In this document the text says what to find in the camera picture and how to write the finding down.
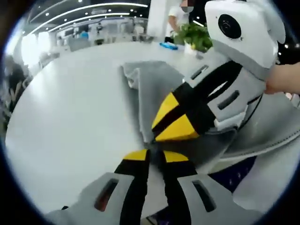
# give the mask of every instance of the desk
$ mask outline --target desk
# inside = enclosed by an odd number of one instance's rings
[[[85,186],[143,149],[118,73],[124,62],[139,60],[166,61],[183,75],[199,68],[195,57],[158,43],[94,46],[50,62],[21,96],[8,125],[7,156],[41,212],[73,204]],[[160,177],[150,179],[150,192],[164,196]],[[166,199],[154,204],[161,209]],[[146,203],[143,215],[155,209]]]

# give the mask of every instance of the ceiling light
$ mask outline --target ceiling light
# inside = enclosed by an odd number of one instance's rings
[[[95,4],[95,5],[83,6],[83,7],[79,7],[79,8],[76,8],[76,9],[72,9],[70,11],[67,11],[65,13],[62,13],[60,15],[57,15],[57,16],[53,17],[52,19],[50,19],[50,20],[46,21],[45,23],[43,23],[43,24],[39,25],[38,27],[36,27],[29,34],[33,34],[38,29],[44,27],[46,24],[51,23],[52,21],[54,21],[54,20],[56,20],[56,19],[58,19],[62,16],[65,16],[65,15],[73,13],[73,12],[77,12],[77,11],[82,10],[82,9],[95,8],[95,7],[101,7],[101,6],[120,6],[120,5],[121,6],[138,6],[138,7],[145,7],[145,8],[148,7],[148,5],[138,4],[138,3],[128,3],[128,2],[111,2],[111,3],[100,3],[100,4]]]
[[[86,20],[86,19],[90,19],[90,18],[96,18],[96,17],[100,17],[100,16],[105,16],[105,15],[129,15],[129,14],[130,13],[105,13],[105,14],[89,15],[89,16],[86,16],[86,17],[82,17],[82,18],[79,18],[79,19],[75,19],[75,20],[66,22],[66,23],[64,23],[62,25],[59,25],[57,27],[54,27],[51,30],[49,30],[49,32],[52,32],[54,30],[57,30],[60,27],[63,27],[63,26],[66,26],[68,24],[71,24],[71,23],[74,23],[74,22],[78,22],[78,21],[81,21],[81,20]]]
[[[199,23],[199,22],[197,22],[197,21],[193,21],[194,23],[196,23],[197,25],[199,25],[199,26],[202,26],[202,27],[204,27],[204,25],[202,24],[202,23]]]

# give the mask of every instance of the white shirt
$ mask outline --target white shirt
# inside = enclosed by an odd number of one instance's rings
[[[189,13],[185,13],[182,10],[181,6],[173,6],[169,12],[169,16],[171,16],[171,15],[176,17],[176,25],[178,27],[188,23]],[[174,33],[174,30],[168,22],[165,36],[171,37],[173,33]]]

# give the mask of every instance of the ceiling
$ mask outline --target ceiling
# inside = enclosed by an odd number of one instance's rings
[[[70,10],[74,10],[84,6],[90,6],[101,3],[114,3],[114,2],[127,2],[127,3],[138,3],[144,5],[150,5],[150,0],[40,0],[32,7],[31,11],[28,13],[27,27],[25,32],[28,34],[34,30],[37,26],[49,21],[55,16],[59,16]],[[76,12],[69,13],[60,18],[53,20],[52,22],[44,25],[36,32],[46,31],[47,28],[53,28],[55,26],[64,24],[66,22],[101,13],[130,13],[129,16],[140,16],[143,18],[148,18],[149,7],[140,6],[101,6],[101,7],[91,7],[87,9],[82,9]]]

